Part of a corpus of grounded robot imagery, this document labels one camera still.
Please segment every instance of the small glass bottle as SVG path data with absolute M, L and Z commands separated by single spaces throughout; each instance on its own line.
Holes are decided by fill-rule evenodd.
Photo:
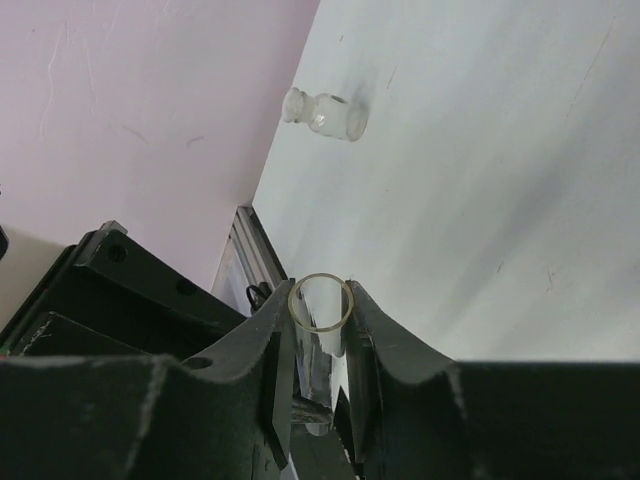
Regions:
M 367 111 L 335 95 L 321 93 L 310 97 L 293 87 L 284 97 L 282 120 L 307 123 L 320 135 L 354 142 L 367 126 Z

